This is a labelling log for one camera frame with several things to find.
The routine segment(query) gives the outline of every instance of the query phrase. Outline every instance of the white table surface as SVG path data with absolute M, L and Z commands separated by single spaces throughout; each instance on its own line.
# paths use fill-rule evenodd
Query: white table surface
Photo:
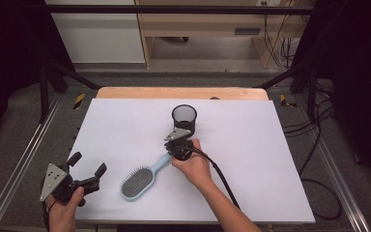
M 138 200 L 127 202 L 120 185 L 139 166 L 166 153 L 179 104 L 197 110 L 202 149 L 219 166 L 241 209 L 257 223 L 315 222 L 272 101 L 93 99 L 71 155 L 76 180 L 92 177 L 105 162 L 100 190 L 85 196 L 79 221 L 98 223 L 216 223 L 197 189 L 167 164 Z M 214 181 L 227 194 L 212 168 Z

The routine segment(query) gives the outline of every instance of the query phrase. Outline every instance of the human hand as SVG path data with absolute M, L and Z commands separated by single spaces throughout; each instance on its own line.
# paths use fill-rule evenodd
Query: human hand
M 66 206 L 62 205 L 60 202 L 57 202 L 52 194 L 47 197 L 46 208 L 50 208 L 50 232 L 73 232 L 75 230 L 76 224 L 74 215 L 79 202 L 83 199 L 83 195 L 84 188 L 77 188 Z
M 191 141 L 195 148 L 201 150 L 200 140 L 192 139 Z M 172 158 L 172 164 L 180 169 L 198 189 L 213 182 L 209 161 L 197 153 L 192 153 L 185 161 Z

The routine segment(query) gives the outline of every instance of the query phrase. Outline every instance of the hairbrush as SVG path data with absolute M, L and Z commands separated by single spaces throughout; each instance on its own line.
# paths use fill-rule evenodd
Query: hairbrush
M 120 192 L 127 201 L 137 200 L 156 179 L 156 173 L 171 160 L 167 153 L 153 166 L 141 166 L 131 172 L 122 182 Z

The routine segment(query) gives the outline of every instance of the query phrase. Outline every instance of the white cabinet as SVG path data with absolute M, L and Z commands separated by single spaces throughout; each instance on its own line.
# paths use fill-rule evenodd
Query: white cabinet
M 134 5 L 132 0 L 46 0 L 46 4 Z M 76 63 L 145 63 L 136 14 L 52 14 Z

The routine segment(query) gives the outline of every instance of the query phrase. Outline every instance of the forearm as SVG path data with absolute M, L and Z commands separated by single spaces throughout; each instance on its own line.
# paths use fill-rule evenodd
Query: forearm
M 209 183 L 198 189 L 206 198 L 225 232 L 260 231 L 260 229 L 224 195 L 215 183 Z

